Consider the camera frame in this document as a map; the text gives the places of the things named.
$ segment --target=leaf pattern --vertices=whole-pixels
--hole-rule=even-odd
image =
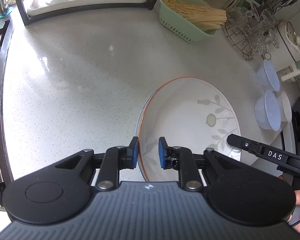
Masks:
[[[154,159],[149,158],[148,160],[149,160],[149,162],[150,162],[151,165],[153,165],[153,166],[157,165],[157,162]]]
[[[221,134],[228,134],[228,132],[225,129],[218,129],[218,132]]]
[[[143,155],[146,155],[146,153],[151,152],[154,147],[158,147],[158,140],[157,139],[155,139],[153,142],[148,143],[146,145],[146,151],[144,152]]]
[[[223,107],[219,107],[219,108],[217,108],[214,112],[215,112],[216,114],[220,114],[222,111],[224,111],[224,108],[223,108]]]
[[[211,101],[209,99],[205,99],[205,100],[199,100],[198,99],[198,104],[203,104],[203,105],[209,105],[211,103]]]
[[[212,138],[215,139],[215,140],[220,140],[221,137],[219,135],[212,135]]]
[[[217,122],[217,118],[214,114],[209,114],[207,116],[207,121],[206,121],[206,124],[210,127],[214,127],[216,125],[216,122]]]
[[[226,128],[228,125],[228,120],[222,121],[221,122],[221,128]]]
[[[217,104],[220,104],[220,96],[218,94],[214,96],[214,100],[217,102]]]
[[[226,143],[225,143],[225,139],[222,139],[221,143],[220,143],[221,149],[224,150]]]
[[[213,148],[215,150],[218,150],[218,145],[212,143],[212,144],[208,145],[207,148]]]

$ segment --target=wire dish rack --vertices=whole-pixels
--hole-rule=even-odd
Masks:
[[[232,28],[230,23],[226,22],[222,30],[229,43],[232,45],[232,47],[234,47],[239,55],[244,57],[245,60],[250,61],[253,60],[254,53],[247,41],[249,36],[244,31],[244,28],[245,27]]]

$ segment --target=white ceramic bowl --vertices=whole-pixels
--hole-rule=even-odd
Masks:
[[[161,86],[145,104],[137,124],[139,167],[147,181],[178,181],[178,172],[160,166],[158,139],[202,154],[213,147],[235,160],[241,151],[228,145],[229,134],[240,135],[229,101],[214,86],[198,78],[178,78]]]
[[[280,90],[280,82],[277,73],[271,62],[267,59],[263,60],[262,64],[257,70],[257,78],[262,89],[266,92]]]
[[[292,111],[289,98],[286,92],[282,91],[277,97],[278,104],[281,112],[281,122],[291,122],[292,121]]]
[[[260,128],[278,131],[281,125],[280,108],[274,93],[267,90],[254,105],[254,113]]]

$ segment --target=black metal shelf frame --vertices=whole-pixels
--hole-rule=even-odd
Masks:
[[[40,21],[43,19],[47,19],[50,17],[73,13],[73,12],[80,12],[80,11],[87,11],[87,10],[95,10],[95,9],[105,9],[105,8],[148,8],[152,10],[157,0],[147,0],[144,3],[104,3],[104,4],[89,4],[89,5],[82,5],[82,6],[75,6],[64,8],[60,10],[55,10],[47,13],[42,13],[35,16],[29,16],[26,13],[25,7],[23,5],[22,0],[16,0],[16,4],[18,10],[20,12],[22,21],[25,26],[34,23],[36,21]]]
[[[0,209],[3,207],[2,193],[6,185],[13,181],[6,149],[2,115],[3,77],[12,32],[13,24],[10,20],[5,22],[0,21],[0,172],[2,178],[2,181],[0,182]]]

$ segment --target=translucent plastic bowl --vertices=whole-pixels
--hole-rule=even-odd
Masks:
[[[260,65],[257,70],[257,78],[264,91],[270,90],[279,92],[279,78],[269,60],[265,59]]]
[[[281,125],[281,113],[274,93],[267,90],[254,105],[254,114],[260,128],[278,131]]]

